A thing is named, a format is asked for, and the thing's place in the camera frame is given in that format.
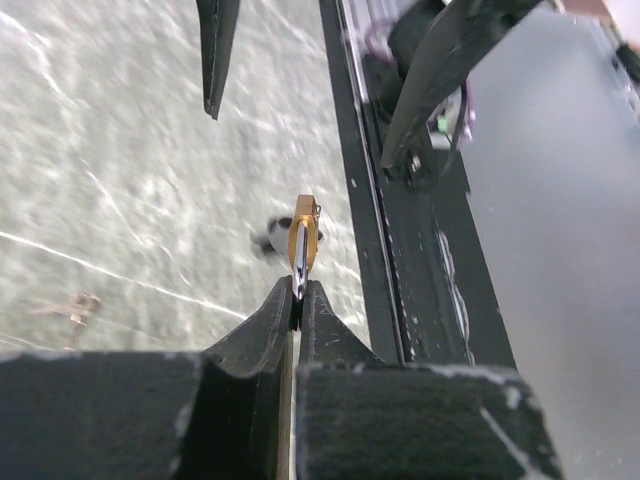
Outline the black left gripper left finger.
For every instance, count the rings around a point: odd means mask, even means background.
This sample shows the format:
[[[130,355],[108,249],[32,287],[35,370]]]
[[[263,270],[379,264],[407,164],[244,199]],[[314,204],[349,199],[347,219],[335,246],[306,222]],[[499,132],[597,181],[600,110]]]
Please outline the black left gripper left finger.
[[[281,278],[203,352],[1,357],[5,479],[285,479],[288,321]]]

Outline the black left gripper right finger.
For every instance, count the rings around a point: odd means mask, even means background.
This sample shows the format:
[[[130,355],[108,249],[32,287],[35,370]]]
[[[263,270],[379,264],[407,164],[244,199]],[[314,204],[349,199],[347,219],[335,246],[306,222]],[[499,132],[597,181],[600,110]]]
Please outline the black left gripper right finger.
[[[381,362],[307,285],[296,380],[301,479],[560,479],[530,386],[509,368]]]

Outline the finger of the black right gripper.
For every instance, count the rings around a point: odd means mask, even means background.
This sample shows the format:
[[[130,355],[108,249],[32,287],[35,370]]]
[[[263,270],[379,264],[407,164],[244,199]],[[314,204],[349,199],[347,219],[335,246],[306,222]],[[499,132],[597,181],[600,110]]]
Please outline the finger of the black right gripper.
[[[436,106],[533,10],[536,1],[452,1],[423,35],[400,92],[380,164],[395,167]]]
[[[197,0],[204,110],[218,119],[239,15],[239,0]]]

